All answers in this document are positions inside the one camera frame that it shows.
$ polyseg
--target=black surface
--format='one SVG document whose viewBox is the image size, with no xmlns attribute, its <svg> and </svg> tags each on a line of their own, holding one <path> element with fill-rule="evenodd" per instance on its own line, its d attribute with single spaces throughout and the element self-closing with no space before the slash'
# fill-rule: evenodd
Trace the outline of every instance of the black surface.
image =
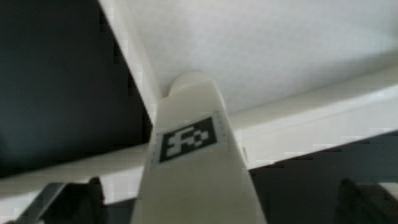
<svg viewBox="0 0 398 224">
<path fill-rule="evenodd" d="M 148 142 L 97 0 L 0 1 L 0 176 Z"/>
<path fill-rule="evenodd" d="M 342 180 L 398 181 L 398 132 L 280 162 L 251 174 L 269 224 L 335 223 Z"/>
<path fill-rule="evenodd" d="M 136 200 L 109 205 L 109 224 L 130 224 Z"/>
</svg>

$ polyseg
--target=dark background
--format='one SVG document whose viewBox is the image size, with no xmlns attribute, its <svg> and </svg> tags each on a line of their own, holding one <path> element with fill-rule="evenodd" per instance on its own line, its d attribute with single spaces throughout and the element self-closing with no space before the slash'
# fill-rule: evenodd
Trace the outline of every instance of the dark background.
<svg viewBox="0 0 398 224">
<path fill-rule="evenodd" d="M 148 142 L 97 0 L 0 1 L 0 176 Z"/>
</svg>

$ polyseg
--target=dark wall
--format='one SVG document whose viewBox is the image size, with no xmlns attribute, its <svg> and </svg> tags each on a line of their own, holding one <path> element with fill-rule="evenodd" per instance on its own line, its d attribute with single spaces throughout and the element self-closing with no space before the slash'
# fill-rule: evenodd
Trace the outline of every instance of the dark wall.
<svg viewBox="0 0 398 224">
<path fill-rule="evenodd" d="M 97 0 L 0 1 L 0 176 L 148 142 Z"/>
<path fill-rule="evenodd" d="M 398 182 L 398 132 L 280 162 L 251 174 L 269 224 L 335 223 L 342 179 Z"/>
</svg>

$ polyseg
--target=white panel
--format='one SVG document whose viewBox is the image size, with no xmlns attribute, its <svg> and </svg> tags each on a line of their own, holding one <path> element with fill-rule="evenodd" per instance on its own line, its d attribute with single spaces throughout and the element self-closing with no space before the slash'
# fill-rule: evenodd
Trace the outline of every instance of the white panel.
<svg viewBox="0 0 398 224">
<path fill-rule="evenodd" d="M 395 64 L 397 0 L 127 0 L 161 88 L 201 70 L 230 113 Z"/>
</svg>

